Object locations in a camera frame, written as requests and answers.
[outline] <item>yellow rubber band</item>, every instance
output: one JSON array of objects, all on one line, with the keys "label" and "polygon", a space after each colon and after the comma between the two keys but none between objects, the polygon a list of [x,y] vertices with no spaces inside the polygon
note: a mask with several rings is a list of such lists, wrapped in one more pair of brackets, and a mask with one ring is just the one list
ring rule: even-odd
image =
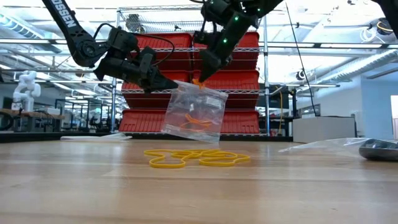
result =
[{"label": "yellow rubber band", "polygon": [[[160,153],[166,152],[171,153],[171,157],[180,159],[178,164],[162,164],[158,163],[164,161],[166,155]],[[153,168],[161,169],[176,169],[183,168],[187,165],[187,160],[189,159],[199,159],[199,164],[203,166],[212,167],[231,167],[235,166],[239,162],[250,161],[250,156],[243,154],[236,154],[233,152],[221,151],[219,149],[194,149],[194,150],[184,150],[177,151],[171,149],[151,149],[144,151],[147,156],[156,156],[149,161],[149,165]]]}]

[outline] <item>clear plastic sheet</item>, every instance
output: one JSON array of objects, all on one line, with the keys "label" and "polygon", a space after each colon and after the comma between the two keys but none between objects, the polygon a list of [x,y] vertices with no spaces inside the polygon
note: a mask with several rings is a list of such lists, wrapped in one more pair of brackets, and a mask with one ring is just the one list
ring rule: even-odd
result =
[{"label": "clear plastic sheet", "polygon": [[294,146],[279,152],[324,152],[339,156],[363,157],[372,161],[398,161],[398,141],[370,138],[331,139]]},{"label": "clear plastic sheet", "polygon": [[61,141],[78,141],[78,142],[119,142],[131,139],[123,133],[110,134],[107,136],[62,136]]},{"label": "clear plastic sheet", "polygon": [[218,143],[228,94],[178,82],[164,119],[163,133]]}]

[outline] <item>white robot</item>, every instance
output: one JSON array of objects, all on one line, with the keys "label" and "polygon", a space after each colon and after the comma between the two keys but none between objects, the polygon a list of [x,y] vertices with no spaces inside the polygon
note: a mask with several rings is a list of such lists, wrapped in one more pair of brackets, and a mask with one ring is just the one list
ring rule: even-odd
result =
[{"label": "white robot", "polygon": [[17,88],[14,90],[12,95],[13,103],[11,108],[13,110],[23,109],[26,112],[33,111],[34,99],[33,97],[39,97],[41,94],[41,87],[35,83],[36,72],[24,71],[24,74],[19,77],[19,83]]}]

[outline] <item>red plastic crate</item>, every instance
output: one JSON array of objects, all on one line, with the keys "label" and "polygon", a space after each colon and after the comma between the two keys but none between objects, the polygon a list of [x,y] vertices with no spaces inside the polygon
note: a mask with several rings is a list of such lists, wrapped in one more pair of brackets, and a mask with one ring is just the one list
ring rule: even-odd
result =
[{"label": "red plastic crate", "polygon": [[[190,73],[186,71],[162,71],[162,74],[171,79],[181,82],[190,81]],[[133,83],[123,83],[122,90],[140,90],[139,86]],[[123,93],[124,99],[130,108],[167,108],[170,100],[170,93]]]},{"label": "red plastic crate", "polygon": [[[166,110],[124,110],[120,132],[158,133],[162,130]],[[257,111],[225,111],[221,133],[258,134]]]},{"label": "red plastic crate", "polygon": [[[247,32],[237,47],[244,48],[259,48],[259,34],[257,32]],[[193,44],[193,48],[206,48],[202,44]],[[259,52],[233,52],[232,62],[225,66],[224,70],[252,70],[256,69]],[[201,70],[203,61],[201,60],[199,52],[193,54],[193,69]]]},{"label": "red plastic crate", "polygon": [[[151,34],[157,37],[162,37],[173,42],[176,49],[192,48],[192,36],[188,33],[180,34]],[[170,43],[155,39],[152,37],[137,37],[138,46],[143,49],[146,46],[153,49],[171,49]],[[169,52],[157,52],[156,59],[162,60]],[[191,52],[174,52],[165,62],[159,65],[160,70],[192,70],[192,53]]]},{"label": "red plastic crate", "polygon": [[[193,72],[193,78],[199,78],[200,71]],[[205,81],[207,88],[214,90],[259,90],[259,72],[257,70],[220,70]],[[229,94],[227,109],[254,109],[258,94]]]}]

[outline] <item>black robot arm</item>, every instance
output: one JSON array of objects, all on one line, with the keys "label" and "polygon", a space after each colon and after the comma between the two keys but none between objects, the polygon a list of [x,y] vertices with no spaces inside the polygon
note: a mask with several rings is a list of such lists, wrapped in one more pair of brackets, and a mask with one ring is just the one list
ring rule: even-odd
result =
[{"label": "black robot arm", "polygon": [[[95,63],[106,53],[104,59],[94,70],[99,80],[102,81],[105,75],[109,75],[135,83],[148,93],[178,87],[175,82],[165,78],[152,64],[156,59],[154,50],[146,47],[140,52],[135,34],[126,32],[120,27],[103,24],[111,27],[109,37],[106,42],[96,42],[95,37],[79,25],[75,12],[68,7],[65,0],[42,1],[64,34],[76,64],[93,68]],[[132,51],[138,53],[135,58],[131,58]]]},{"label": "black robot arm", "polygon": [[[199,81],[204,82],[212,74],[232,61],[232,52],[250,26],[259,27],[260,18],[271,12],[282,0],[191,0],[202,2],[201,14],[205,22],[223,26],[221,32],[194,33],[194,41],[207,45],[200,51],[203,68]],[[383,10],[392,30],[398,37],[398,1],[373,0]]]}]

